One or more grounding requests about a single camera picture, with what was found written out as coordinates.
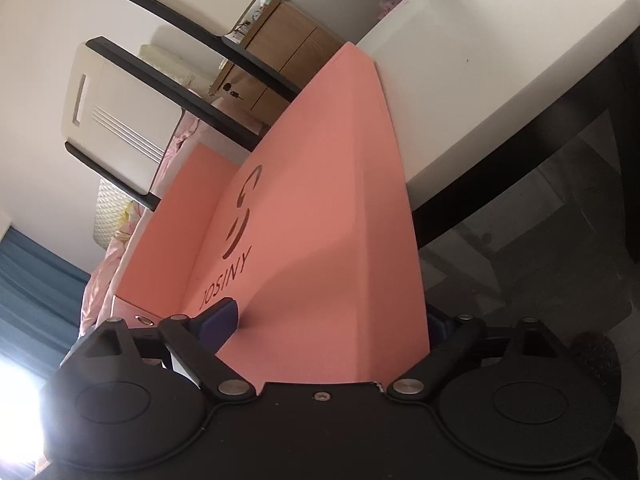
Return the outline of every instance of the gray tile floor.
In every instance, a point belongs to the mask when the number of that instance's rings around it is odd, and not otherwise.
[[[640,264],[625,250],[607,113],[420,258],[427,300],[448,314],[494,326],[533,316],[565,342],[609,333],[623,363],[619,415],[640,446]]]

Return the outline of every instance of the bright light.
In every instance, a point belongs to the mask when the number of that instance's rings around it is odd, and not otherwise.
[[[37,380],[0,360],[0,459],[26,463],[41,454]]]

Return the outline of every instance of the wooden cabinet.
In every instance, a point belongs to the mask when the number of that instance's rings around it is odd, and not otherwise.
[[[240,43],[300,88],[313,79],[342,44],[293,4],[283,0],[272,0]],[[210,94],[235,96],[240,107],[269,126],[289,105],[231,62],[223,67]]]

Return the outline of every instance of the screw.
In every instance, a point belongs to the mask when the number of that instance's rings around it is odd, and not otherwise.
[[[318,392],[314,394],[315,400],[320,400],[321,402],[325,402],[327,400],[331,400],[331,394],[327,392]]]
[[[424,384],[417,379],[400,379],[394,383],[394,390],[403,395],[415,395],[424,390]]]
[[[148,317],[144,317],[144,316],[136,316],[136,319],[142,323],[143,325],[147,325],[147,326],[153,326],[154,322],[151,321]]]
[[[244,395],[249,391],[249,389],[251,389],[249,383],[238,379],[225,381],[223,383],[220,383],[220,386],[218,386],[218,390],[221,394],[228,395],[230,397]]]

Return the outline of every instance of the curtain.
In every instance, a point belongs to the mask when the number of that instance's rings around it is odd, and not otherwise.
[[[0,242],[0,358],[47,379],[78,338],[88,280],[10,228]]]

